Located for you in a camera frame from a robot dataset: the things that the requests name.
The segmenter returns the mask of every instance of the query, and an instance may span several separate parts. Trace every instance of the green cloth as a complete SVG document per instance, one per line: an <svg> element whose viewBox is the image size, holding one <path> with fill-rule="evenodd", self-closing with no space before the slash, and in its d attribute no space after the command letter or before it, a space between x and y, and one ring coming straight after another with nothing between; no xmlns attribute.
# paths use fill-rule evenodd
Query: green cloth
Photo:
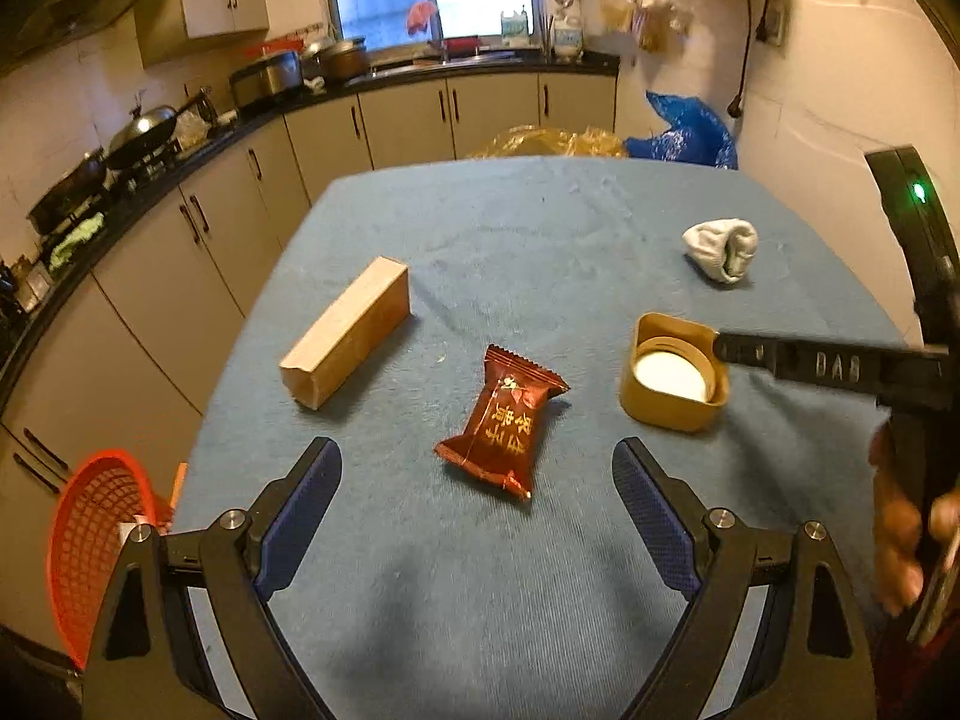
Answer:
<svg viewBox="0 0 960 720"><path fill-rule="evenodd" d="M96 214L74 227L73 230L70 231L70 234L56 245L56 248L50 255L51 274L59 271L64 265L70 262L70 257L73 256L73 252L100 232L100 228L103 226L104 215Z"/></svg>

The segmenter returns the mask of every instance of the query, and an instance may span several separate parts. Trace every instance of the red snack packet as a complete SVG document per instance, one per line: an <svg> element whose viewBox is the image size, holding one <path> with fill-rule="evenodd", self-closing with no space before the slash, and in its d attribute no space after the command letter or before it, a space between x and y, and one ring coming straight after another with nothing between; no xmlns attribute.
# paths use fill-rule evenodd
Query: red snack packet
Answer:
<svg viewBox="0 0 960 720"><path fill-rule="evenodd" d="M478 479L530 500L536 415L570 387L552 370L493 344L484 356L484 379L463 435L438 443L434 451Z"/></svg>

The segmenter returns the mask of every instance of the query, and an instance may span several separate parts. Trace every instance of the finger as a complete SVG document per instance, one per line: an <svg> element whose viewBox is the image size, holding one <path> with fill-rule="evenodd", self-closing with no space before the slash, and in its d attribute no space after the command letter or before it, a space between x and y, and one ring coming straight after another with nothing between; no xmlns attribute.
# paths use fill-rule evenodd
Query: finger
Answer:
<svg viewBox="0 0 960 720"><path fill-rule="evenodd" d="M877 544L875 571L880 603L894 617L920 598L923 592L920 565L891 544Z"/></svg>
<svg viewBox="0 0 960 720"><path fill-rule="evenodd" d="M906 555L913 555L920 543L923 517L904 495L893 474L879 469L874 476L874 538L889 541Z"/></svg>
<svg viewBox="0 0 960 720"><path fill-rule="evenodd" d="M870 465L876 469L891 469L894 461L894 440L890 433L890 423L885 422L877 428L877 432L870 441L870 454L867 455Z"/></svg>
<svg viewBox="0 0 960 720"><path fill-rule="evenodd" d="M960 490L941 495L930 509L930 536L949 544L960 525Z"/></svg>

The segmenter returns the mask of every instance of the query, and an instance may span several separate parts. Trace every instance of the cabinet door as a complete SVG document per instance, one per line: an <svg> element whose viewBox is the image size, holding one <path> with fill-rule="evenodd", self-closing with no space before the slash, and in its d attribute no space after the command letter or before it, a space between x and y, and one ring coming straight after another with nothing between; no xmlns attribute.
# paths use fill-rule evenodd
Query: cabinet door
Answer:
<svg viewBox="0 0 960 720"><path fill-rule="evenodd" d="M446 81L424 81L360 95L373 167L453 159Z"/></svg>
<svg viewBox="0 0 960 720"><path fill-rule="evenodd" d="M232 0L181 0L190 38L224 35L234 31Z"/></svg>
<svg viewBox="0 0 960 720"><path fill-rule="evenodd" d="M233 28L237 32L270 28L267 0L233 0Z"/></svg>
<svg viewBox="0 0 960 720"><path fill-rule="evenodd" d="M189 457L200 429L200 413L88 278L32 353L3 423L32 452L42 445L72 467L95 452L126 449L154 490L169 497L176 466Z"/></svg>
<svg viewBox="0 0 960 720"><path fill-rule="evenodd" d="M186 213L184 197L174 190L93 275L147 354L202 412L243 314Z"/></svg>
<svg viewBox="0 0 960 720"><path fill-rule="evenodd" d="M248 159L245 144L237 143L181 184L194 223L245 317L280 258Z"/></svg>
<svg viewBox="0 0 960 720"><path fill-rule="evenodd" d="M288 113L286 119L311 204L331 181L373 169L357 97L313 105Z"/></svg>
<svg viewBox="0 0 960 720"><path fill-rule="evenodd" d="M0 428L0 623L52 650L64 651L47 595L47 539L56 512L56 493L17 464L37 473L43 466Z"/></svg>
<svg viewBox="0 0 960 720"><path fill-rule="evenodd" d="M244 146L274 234L286 248L310 210L310 203L284 120L274 119L261 127L244 141Z"/></svg>
<svg viewBox="0 0 960 720"><path fill-rule="evenodd" d="M453 103L457 159L486 148L511 127L539 124L536 74L472 76L446 83Z"/></svg>
<svg viewBox="0 0 960 720"><path fill-rule="evenodd" d="M542 74L541 124L568 132L600 127L613 132L616 79L573 73Z"/></svg>

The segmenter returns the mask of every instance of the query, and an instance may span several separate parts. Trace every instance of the wok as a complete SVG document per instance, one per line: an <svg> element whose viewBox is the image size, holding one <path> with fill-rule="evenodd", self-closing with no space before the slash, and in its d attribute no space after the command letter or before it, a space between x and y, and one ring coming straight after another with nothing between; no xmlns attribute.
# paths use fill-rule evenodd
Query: wok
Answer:
<svg viewBox="0 0 960 720"><path fill-rule="evenodd" d="M128 170L164 146L174 135L176 119L187 109L205 101L207 95L208 89L202 89L176 110L169 105L160 105L146 113L143 113L138 97L136 108L131 110L133 120L110 140L107 167L111 170Z"/></svg>
<svg viewBox="0 0 960 720"><path fill-rule="evenodd" d="M80 165L56 182L27 214L37 234L52 233L80 203L99 191L106 177L104 150L98 148L84 154Z"/></svg>

